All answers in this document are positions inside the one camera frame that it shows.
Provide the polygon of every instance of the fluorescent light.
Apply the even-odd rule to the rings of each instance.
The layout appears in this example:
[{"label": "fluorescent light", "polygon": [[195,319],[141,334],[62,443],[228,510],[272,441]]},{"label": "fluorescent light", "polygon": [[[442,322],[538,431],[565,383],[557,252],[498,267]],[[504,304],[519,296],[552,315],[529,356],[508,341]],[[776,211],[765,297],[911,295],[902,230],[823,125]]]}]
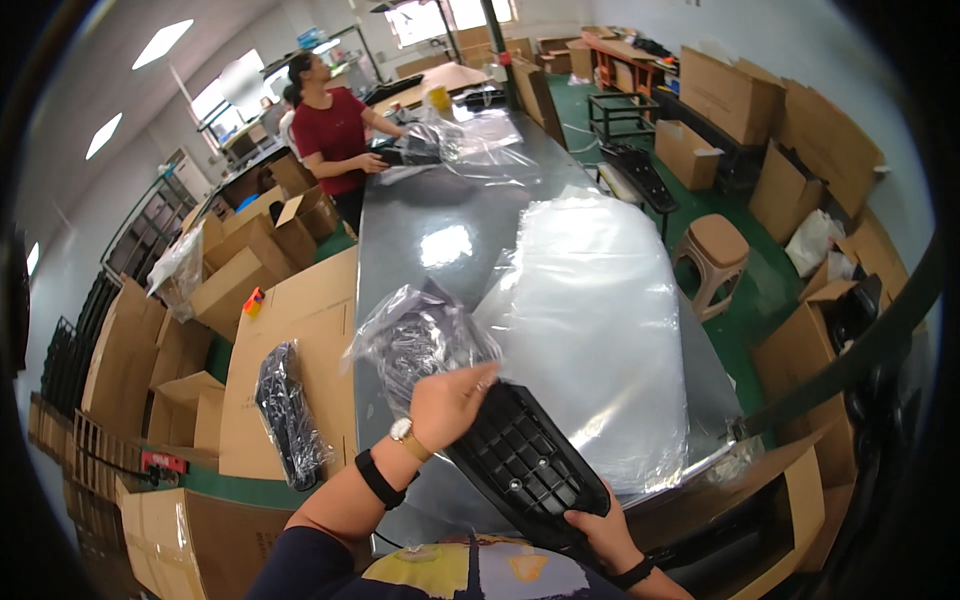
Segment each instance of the fluorescent light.
[{"label": "fluorescent light", "polygon": [[40,243],[34,243],[34,249],[30,251],[30,255],[27,256],[27,275],[31,276],[34,274],[34,269],[36,268],[36,262],[40,259]]},{"label": "fluorescent light", "polygon": [[104,144],[113,137],[113,132],[116,131],[117,125],[120,123],[120,117],[122,116],[123,112],[118,112],[115,117],[107,121],[106,125],[93,134],[93,141],[90,142],[90,148],[86,151],[87,160],[90,160],[91,156],[97,154],[97,151],[103,148]]},{"label": "fluorescent light", "polygon": [[140,53],[140,58],[133,64],[133,69],[138,69],[148,62],[153,62],[169,52],[170,48],[177,43],[180,36],[186,33],[186,30],[190,29],[191,25],[193,25],[193,19],[188,19],[175,25],[168,25],[156,32],[154,38]]}]

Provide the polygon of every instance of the grey tabletop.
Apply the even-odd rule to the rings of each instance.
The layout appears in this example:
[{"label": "grey tabletop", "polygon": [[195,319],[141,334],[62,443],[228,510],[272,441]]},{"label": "grey tabletop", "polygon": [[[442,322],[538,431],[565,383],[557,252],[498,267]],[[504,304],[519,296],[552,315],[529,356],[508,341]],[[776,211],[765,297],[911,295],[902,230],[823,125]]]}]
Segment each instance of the grey tabletop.
[{"label": "grey tabletop", "polygon": [[[360,231],[358,325],[385,296],[403,285],[420,284],[427,276],[472,310],[482,299],[501,252],[516,246],[520,211],[530,202],[557,198],[569,184],[595,187],[584,168],[529,117],[515,114],[512,118],[523,142],[511,148],[540,164],[538,184],[485,186],[444,168],[389,186],[368,184]],[[430,242],[424,245],[423,241],[450,228],[463,228],[468,243],[463,243],[458,231],[457,247],[438,260],[430,251]],[[720,447],[727,420],[742,413],[706,332],[689,307],[681,305],[689,460],[693,464]],[[367,448],[386,435],[394,416],[376,369],[365,361],[354,368],[354,401],[358,447]],[[452,465],[435,459],[424,466],[421,475],[408,492],[408,499],[416,497],[418,501],[390,511],[378,528],[380,535],[405,546],[470,531],[505,531],[502,517]],[[457,496],[457,501],[444,504],[444,498],[451,495]],[[424,509],[431,505],[439,510]],[[456,506],[453,517],[445,514],[451,505]],[[394,549],[373,539],[377,555]]]}]

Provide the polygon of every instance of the dark sleeve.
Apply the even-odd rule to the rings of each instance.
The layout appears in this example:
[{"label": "dark sleeve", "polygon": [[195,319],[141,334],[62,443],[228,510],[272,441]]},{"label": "dark sleeve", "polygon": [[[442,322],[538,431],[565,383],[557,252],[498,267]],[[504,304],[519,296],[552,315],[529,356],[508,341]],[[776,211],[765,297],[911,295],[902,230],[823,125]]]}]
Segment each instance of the dark sleeve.
[{"label": "dark sleeve", "polygon": [[333,595],[353,577],[353,557],[343,544],[319,529],[291,527],[276,539],[247,600],[325,598],[321,592]]}]

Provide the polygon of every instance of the plastic stool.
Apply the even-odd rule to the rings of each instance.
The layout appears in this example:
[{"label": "plastic stool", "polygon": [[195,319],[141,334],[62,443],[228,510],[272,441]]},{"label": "plastic stool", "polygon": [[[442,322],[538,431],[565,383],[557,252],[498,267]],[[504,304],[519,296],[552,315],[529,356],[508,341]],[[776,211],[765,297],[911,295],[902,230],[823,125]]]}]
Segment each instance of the plastic stool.
[{"label": "plastic stool", "polygon": [[[673,266],[676,268],[680,259],[686,256],[700,272],[700,289],[691,307],[701,323],[727,310],[747,268],[749,255],[747,240],[721,215],[700,217],[687,228],[673,250]],[[710,304],[716,291],[728,281],[732,281],[732,287],[727,297]]]}]

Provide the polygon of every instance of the wristwatch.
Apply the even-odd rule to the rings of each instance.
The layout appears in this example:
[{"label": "wristwatch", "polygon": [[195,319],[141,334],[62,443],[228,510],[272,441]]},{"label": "wristwatch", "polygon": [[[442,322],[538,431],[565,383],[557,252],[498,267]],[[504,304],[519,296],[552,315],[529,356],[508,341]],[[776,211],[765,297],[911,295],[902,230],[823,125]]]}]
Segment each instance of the wristwatch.
[{"label": "wristwatch", "polygon": [[423,447],[420,440],[414,437],[413,426],[414,424],[409,418],[401,417],[390,426],[390,437],[403,444],[403,447],[413,454],[417,460],[425,463],[433,456],[433,452]]}]

